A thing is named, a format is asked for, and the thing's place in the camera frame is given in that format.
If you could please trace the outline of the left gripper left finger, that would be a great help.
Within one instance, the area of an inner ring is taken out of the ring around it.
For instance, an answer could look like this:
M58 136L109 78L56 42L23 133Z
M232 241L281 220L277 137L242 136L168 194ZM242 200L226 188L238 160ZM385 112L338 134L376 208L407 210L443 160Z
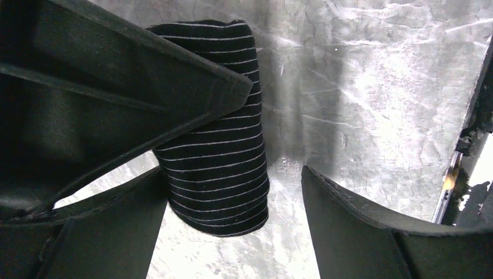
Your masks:
M33 218L1 222L2 278L145 278L167 200L159 169Z

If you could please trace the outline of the black striped underwear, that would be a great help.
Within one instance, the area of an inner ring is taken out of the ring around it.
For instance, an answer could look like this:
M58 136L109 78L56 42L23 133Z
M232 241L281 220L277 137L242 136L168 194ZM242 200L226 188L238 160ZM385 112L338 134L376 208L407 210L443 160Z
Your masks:
M237 237L269 217L262 92L251 29L242 20L173 22L150 31L207 60L249 78L245 105L153 150L173 212L186 224L216 237Z

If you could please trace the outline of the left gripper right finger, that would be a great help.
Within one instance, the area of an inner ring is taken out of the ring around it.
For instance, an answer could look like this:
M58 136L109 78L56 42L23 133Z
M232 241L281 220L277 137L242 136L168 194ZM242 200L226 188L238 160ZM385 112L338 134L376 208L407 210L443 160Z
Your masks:
M434 224L381 206L309 166L302 195L321 278L491 278L492 228Z

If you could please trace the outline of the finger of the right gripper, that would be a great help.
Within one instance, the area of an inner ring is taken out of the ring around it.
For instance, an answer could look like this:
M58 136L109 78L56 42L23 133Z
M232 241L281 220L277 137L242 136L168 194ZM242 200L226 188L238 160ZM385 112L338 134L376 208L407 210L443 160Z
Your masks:
M89 1L1 2L1 219L241 108L247 77Z

